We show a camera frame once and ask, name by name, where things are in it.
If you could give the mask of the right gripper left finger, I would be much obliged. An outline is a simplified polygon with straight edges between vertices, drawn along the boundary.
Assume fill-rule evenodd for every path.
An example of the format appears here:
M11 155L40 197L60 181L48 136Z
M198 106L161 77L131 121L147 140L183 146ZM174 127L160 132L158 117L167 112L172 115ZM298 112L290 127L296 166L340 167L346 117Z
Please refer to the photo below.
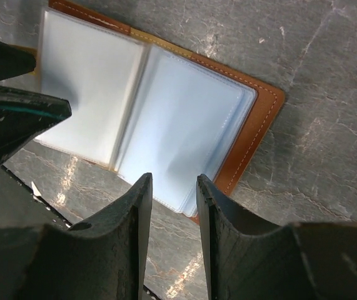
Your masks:
M0 299L141 299L152 175L68 229L0 227Z

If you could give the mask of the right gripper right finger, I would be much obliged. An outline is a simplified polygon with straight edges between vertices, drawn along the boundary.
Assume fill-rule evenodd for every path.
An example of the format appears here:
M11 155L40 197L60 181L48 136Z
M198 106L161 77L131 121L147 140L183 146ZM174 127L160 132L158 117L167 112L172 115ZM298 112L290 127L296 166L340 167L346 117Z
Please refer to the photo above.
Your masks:
M210 299L357 299L357 221L279 226L205 175L196 201Z

